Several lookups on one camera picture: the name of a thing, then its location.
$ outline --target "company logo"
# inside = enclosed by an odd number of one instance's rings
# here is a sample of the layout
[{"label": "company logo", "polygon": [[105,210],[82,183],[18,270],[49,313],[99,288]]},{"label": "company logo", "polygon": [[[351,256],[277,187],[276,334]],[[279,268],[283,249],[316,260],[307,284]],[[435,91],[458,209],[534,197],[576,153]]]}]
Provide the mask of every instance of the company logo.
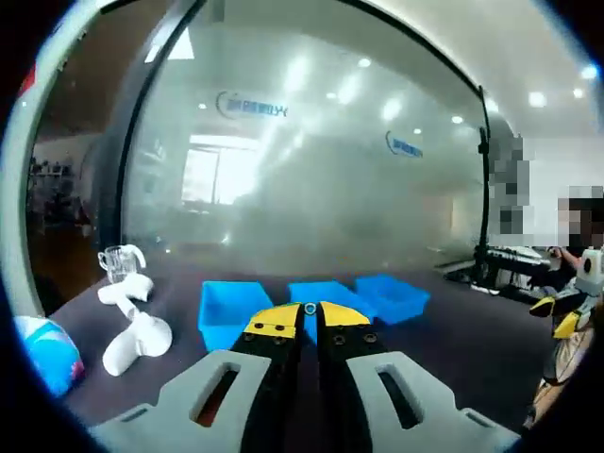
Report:
[{"label": "company logo", "polygon": [[412,146],[400,139],[393,138],[392,131],[390,130],[386,132],[386,144],[388,145],[390,151],[396,156],[401,154],[412,158],[422,158],[424,156],[424,153],[421,149],[416,148],[415,146]]},{"label": "company logo", "polygon": [[216,109],[229,120],[237,119],[241,113],[251,115],[283,116],[287,118],[288,108],[277,104],[267,104],[253,99],[240,97],[236,92],[219,92],[216,96]]}]

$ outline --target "glass partition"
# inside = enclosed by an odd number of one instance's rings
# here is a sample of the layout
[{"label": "glass partition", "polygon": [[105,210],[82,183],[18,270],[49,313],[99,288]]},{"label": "glass partition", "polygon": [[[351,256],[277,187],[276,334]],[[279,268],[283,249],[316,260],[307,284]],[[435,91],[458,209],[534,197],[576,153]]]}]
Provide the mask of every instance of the glass partition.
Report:
[{"label": "glass partition", "polygon": [[126,243],[289,276],[472,254],[482,106],[425,46],[328,0],[209,1],[179,33],[130,144]]}]

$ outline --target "person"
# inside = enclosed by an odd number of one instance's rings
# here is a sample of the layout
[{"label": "person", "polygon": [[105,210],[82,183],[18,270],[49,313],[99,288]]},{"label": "person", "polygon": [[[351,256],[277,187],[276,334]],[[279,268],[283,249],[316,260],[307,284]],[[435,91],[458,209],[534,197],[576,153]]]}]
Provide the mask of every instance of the person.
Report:
[{"label": "person", "polygon": [[570,226],[573,231],[569,235],[567,247],[554,246],[549,251],[552,256],[561,260],[560,268],[533,277],[531,287],[553,289],[560,292],[568,282],[577,275],[580,258],[585,249],[590,246],[601,247],[604,233],[604,199],[602,198],[570,198],[562,199],[558,205],[561,221]]},{"label": "person", "polygon": [[536,282],[541,284],[536,286],[548,286],[556,292],[560,292],[577,275],[581,256],[586,248],[583,246],[551,247],[551,254],[554,258],[560,260],[560,267],[555,271],[547,272],[542,281]]}]

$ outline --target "yellow robot part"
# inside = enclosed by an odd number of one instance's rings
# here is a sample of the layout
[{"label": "yellow robot part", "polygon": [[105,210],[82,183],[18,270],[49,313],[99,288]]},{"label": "yellow robot part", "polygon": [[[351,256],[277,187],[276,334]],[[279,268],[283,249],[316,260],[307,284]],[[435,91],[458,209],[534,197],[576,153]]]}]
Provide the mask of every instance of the yellow robot part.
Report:
[{"label": "yellow robot part", "polygon": [[369,318],[363,316],[356,310],[332,304],[331,302],[321,302],[321,307],[323,308],[323,314],[325,315],[326,327],[371,324]]},{"label": "yellow robot part", "polygon": [[562,340],[569,338],[576,330],[580,316],[574,312],[568,313],[562,322],[554,330],[554,338]]},{"label": "yellow robot part", "polygon": [[533,316],[546,318],[547,316],[551,316],[552,311],[554,311],[555,304],[556,299],[549,295],[533,305],[528,312]]},{"label": "yellow robot part", "polygon": [[269,337],[295,338],[295,319],[300,304],[281,305],[261,310],[249,321],[245,332]]}]

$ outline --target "bolt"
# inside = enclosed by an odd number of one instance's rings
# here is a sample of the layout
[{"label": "bolt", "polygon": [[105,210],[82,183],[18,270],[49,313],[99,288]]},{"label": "bolt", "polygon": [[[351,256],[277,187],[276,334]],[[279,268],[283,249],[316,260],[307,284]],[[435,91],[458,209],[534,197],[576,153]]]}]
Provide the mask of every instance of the bolt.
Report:
[{"label": "bolt", "polygon": [[375,343],[378,340],[378,336],[375,333],[368,333],[362,337],[366,343]]},{"label": "bolt", "polygon": [[317,312],[317,306],[315,304],[313,304],[312,302],[309,302],[308,304],[305,304],[304,312],[308,316],[313,316]]}]

